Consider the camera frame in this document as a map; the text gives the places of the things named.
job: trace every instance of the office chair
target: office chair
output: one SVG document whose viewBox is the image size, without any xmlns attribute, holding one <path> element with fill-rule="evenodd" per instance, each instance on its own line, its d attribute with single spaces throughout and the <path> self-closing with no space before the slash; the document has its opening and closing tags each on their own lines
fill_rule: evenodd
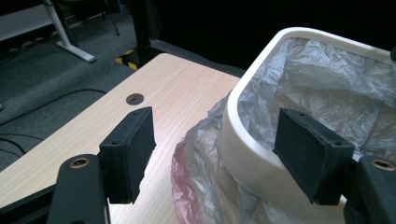
<svg viewBox="0 0 396 224">
<path fill-rule="evenodd" d="M 116 34 L 120 35 L 119 28 L 117 24 L 114 22 L 113 15 L 111 13 L 110 7 L 108 5 L 107 0 L 52 0 L 55 6 L 55 10 L 63 24 L 64 28 L 66 29 L 67 33 L 70 35 L 71 42 L 74 46 L 78 46 L 78 42 L 75 39 L 72 31 L 70 30 L 69 24 L 67 23 L 66 16 L 62 11 L 61 6 L 63 7 L 71 7 L 71 8 L 78 8 L 84 6 L 92 6 L 96 7 L 100 10 L 102 14 L 103 21 L 105 20 L 105 13 L 108 13 L 110 16 L 111 22 L 113 23 L 114 29 L 116 30 Z"/>
</svg>

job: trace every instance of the white container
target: white container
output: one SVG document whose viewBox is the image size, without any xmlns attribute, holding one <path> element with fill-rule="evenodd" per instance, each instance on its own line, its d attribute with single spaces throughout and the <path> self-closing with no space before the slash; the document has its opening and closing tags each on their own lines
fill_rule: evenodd
<svg viewBox="0 0 396 224">
<path fill-rule="evenodd" d="M 309 28 L 288 28 L 280 31 L 265 47 L 231 92 L 224 111 L 220 153 L 227 170 L 241 185 L 259 195 L 272 207 L 283 211 L 297 223 L 345 223 L 341 198 L 337 206 L 311 204 L 300 190 L 279 157 L 259 144 L 245 129 L 238 115 L 238 99 L 277 43 L 287 38 L 317 40 L 339 49 L 396 65 L 389 51 L 377 49 L 338 35 Z"/>
</svg>

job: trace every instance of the table surface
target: table surface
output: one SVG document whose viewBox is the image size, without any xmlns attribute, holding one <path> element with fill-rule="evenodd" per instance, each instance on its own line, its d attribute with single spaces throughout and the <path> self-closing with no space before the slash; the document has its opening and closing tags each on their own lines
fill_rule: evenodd
<svg viewBox="0 0 396 224">
<path fill-rule="evenodd" d="M 111 204 L 112 223 L 177 223 L 171 160 L 177 143 L 239 78 L 160 54 L 60 130 L 0 173 L 0 207 L 56 182 L 60 165 L 79 154 L 99 152 L 100 143 L 131 111 L 152 106 L 155 147 L 134 204 Z M 140 105 L 128 105 L 133 93 Z"/>
</svg>

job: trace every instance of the cable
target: cable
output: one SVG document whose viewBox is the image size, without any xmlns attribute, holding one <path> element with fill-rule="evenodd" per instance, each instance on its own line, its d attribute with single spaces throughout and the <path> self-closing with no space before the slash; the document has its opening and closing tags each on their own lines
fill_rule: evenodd
<svg viewBox="0 0 396 224">
<path fill-rule="evenodd" d="M 43 104 L 43 105 L 40 105 L 40 106 L 38 106 L 38 107 L 36 107 L 36 108 L 33 108 L 33 109 L 27 111 L 26 113 L 23 113 L 23 114 L 21 114 L 21 115 L 18 115 L 17 117 L 15 117 L 15 118 L 13 118 L 13 119 L 6 120 L 6 121 L 0 123 L 0 126 L 5 125 L 5 124 L 7 124 L 7 123 L 10 123 L 11 121 L 14 121 L 14 120 L 16 120 L 16 119 L 20 119 L 21 117 L 23 117 L 23 116 L 25 116 L 25 115 L 28 115 L 28 114 L 30 114 L 30 113 L 32 113 L 32 112 L 34 112 L 34 111 L 37 111 L 38 109 L 41 109 L 42 107 L 44 107 L 44 106 L 46 106 L 46 105 L 49 105 L 49 104 L 51 104 L 51 103 L 53 103 L 53 102 L 55 102 L 55 101 L 58 101 L 58 100 L 64 98 L 65 96 L 68 96 L 68 95 L 71 95 L 71 94 L 74 94 L 74 93 L 78 93 L 78 92 L 82 92 L 82 91 L 96 91 L 96 92 L 101 92 L 101 93 L 103 93 L 103 94 L 106 94 L 105 91 L 99 91 L 99 90 L 95 90 L 95 89 L 83 89 L 83 90 L 77 90 L 77 91 L 70 91 L 69 93 L 66 93 L 66 94 L 64 94 L 64 95 L 61 95 L 61 96 L 59 96 L 59 97 L 57 97 L 57 98 L 55 98 L 55 99 L 53 99 L 53 100 L 51 100 L 51 101 L 49 101 L 49 102 L 46 102 L 46 103 Z"/>
<path fill-rule="evenodd" d="M 14 145 L 15 147 L 17 147 L 22 152 L 23 155 L 26 154 L 26 151 L 18 143 L 11 141 L 9 139 L 6 139 L 6 138 L 0 138 L 0 141 L 8 142 L 8 143 Z"/>
<path fill-rule="evenodd" d="M 39 137 L 35 137 L 32 135 L 27 135 L 27 134 L 22 134 L 22 133 L 0 133 L 0 135 L 15 135 L 15 136 L 23 136 L 23 137 L 30 137 L 30 138 L 34 138 L 40 141 L 44 141 L 44 139 L 39 138 Z"/>
<path fill-rule="evenodd" d="M 7 151 L 7 150 L 1 149 L 1 148 L 0 148 L 0 151 L 4 151 L 4 152 L 6 152 L 6 153 L 12 154 L 12 155 L 14 155 L 14 156 L 16 156 L 16 157 L 18 157 L 18 158 L 21 157 L 21 156 L 18 155 L 17 153 L 14 153 L 14 152 L 11 152 L 11 151 Z"/>
</svg>

